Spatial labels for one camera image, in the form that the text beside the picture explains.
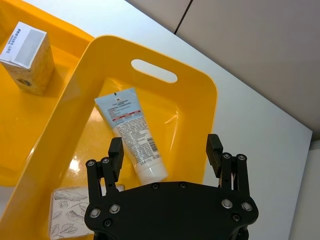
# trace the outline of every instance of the tray handle hole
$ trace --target tray handle hole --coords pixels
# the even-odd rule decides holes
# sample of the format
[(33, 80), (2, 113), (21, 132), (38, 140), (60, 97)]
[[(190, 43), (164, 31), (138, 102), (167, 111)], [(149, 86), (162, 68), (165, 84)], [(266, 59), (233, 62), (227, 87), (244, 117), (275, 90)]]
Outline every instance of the tray handle hole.
[(177, 75), (175, 75), (173, 72), (165, 70), (141, 59), (132, 60), (131, 65), (135, 70), (160, 79), (166, 83), (173, 84), (178, 80)]

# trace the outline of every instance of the leaf pattern box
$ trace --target leaf pattern box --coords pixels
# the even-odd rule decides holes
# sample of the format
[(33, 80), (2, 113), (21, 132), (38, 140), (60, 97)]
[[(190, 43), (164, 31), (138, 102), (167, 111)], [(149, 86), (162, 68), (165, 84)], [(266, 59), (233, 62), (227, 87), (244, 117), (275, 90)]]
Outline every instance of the leaf pattern box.
[[(116, 188), (121, 192), (123, 185)], [(101, 186), (102, 195), (106, 188)], [(51, 240), (76, 238), (93, 234), (85, 224), (85, 213), (89, 205), (87, 187), (58, 188), (53, 191), (50, 206), (49, 236)]]

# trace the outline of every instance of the table surface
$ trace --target table surface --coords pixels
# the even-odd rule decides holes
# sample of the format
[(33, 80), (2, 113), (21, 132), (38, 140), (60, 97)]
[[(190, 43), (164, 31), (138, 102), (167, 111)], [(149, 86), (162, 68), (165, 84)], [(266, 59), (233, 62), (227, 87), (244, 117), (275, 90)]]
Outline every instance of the table surface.
[[(308, 128), (124, 0), (26, 2), (94, 37), (116, 35), (208, 74), (218, 88), (213, 132), (226, 152), (248, 157), (250, 193), (259, 208), (250, 239), (288, 239), (311, 141)], [(203, 183), (217, 185), (209, 162)]]

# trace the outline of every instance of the screw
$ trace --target screw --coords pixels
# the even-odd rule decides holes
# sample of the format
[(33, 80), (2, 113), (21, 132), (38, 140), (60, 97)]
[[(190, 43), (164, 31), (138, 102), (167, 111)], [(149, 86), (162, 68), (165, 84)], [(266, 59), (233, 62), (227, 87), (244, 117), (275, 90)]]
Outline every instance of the screw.
[(111, 225), (112, 225), (112, 220), (110, 218), (104, 221), (104, 226), (106, 226), (107, 228), (109, 228)]
[(89, 161), (89, 162), (87, 163), (88, 166), (92, 166), (92, 165), (94, 165), (94, 164), (95, 164), (95, 161), (93, 161), (93, 160), (91, 160), (91, 161)]
[(230, 154), (229, 154), (229, 153), (224, 153), (224, 154), (223, 154), (223, 157), (224, 157), (225, 159), (229, 159), (229, 158), (231, 158), (231, 156), (230, 156)]
[(183, 189), (187, 187), (187, 184), (186, 184), (185, 182), (180, 182), (179, 185), (180, 185), (180, 187), (183, 188)]
[(245, 156), (245, 155), (242, 155), (242, 154), (239, 154), (239, 155), (238, 155), (238, 159), (239, 159), (239, 160), (246, 160), (246, 156)]
[(223, 199), (221, 201), (221, 204), (226, 209), (231, 209), (232, 208), (232, 202), (229, 199)]
[(154, 184), (152, 184), (152, 189), (155, 189), (155, 190), (157, 190), (157, 189), (159, 189), (160, 188), (160, 185), (158, 184), (158, 183), (154, 183)]
[(113, 204), (110, 208), (109, 208), (109, 212), (111, 214), (116, 214), (120, 211), (120, 206), (118, 204)]
[(99, 208), (94, 208), (90, 212), (90, 218), (97, 218), (100, 215), (101, 211)]
[(241, 203), (241, 207), (248, 212), (251, 212), (253, 210), (252, 206), (247, 202)]
[(104, 159), (102, 159), (102, 162), (103, 162), (104, 164), (107, 164), (107, 163), (109, 162), (109, 158), (104, 158)]
[(232, 214), (232, 220), (235, 222), (240, 222), (240, 216), (238, 214)]

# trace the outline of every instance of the yellow bin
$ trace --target yellow bin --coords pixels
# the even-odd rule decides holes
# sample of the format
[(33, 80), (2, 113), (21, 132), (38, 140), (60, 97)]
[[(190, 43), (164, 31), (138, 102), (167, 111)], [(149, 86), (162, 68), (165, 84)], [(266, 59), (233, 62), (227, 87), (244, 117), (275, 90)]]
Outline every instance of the yellow bin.
[[(168, 83), (136, 70), (131, 64), (135, 59), (176, 74), (177, 81)], [(0, 222), (1, 239), (48, 238), (52, 191), (86, 186), (85, 162), (107, 156), (114, 137), (94, 99), (131, 87), (136, 88), (168, 170), (166, 181), (203, 182), (207, 134), (212, 131), (217, 104), (217, 88), (212, 79), (141, 45), (101, 36), (87, 47), (29, 156)], [(118, 183), (126, 189), (139, 186), (127, 156)], [(92, 240), (92, 235), (81, 239)]]
[(0, 64), (0, 186), (14, 186), (63, 89), (94, 38), (20, 0), (0, 0), (0, 51), (21, 21), (46, 31), (55, 63), (44, 96), (21, 91)]

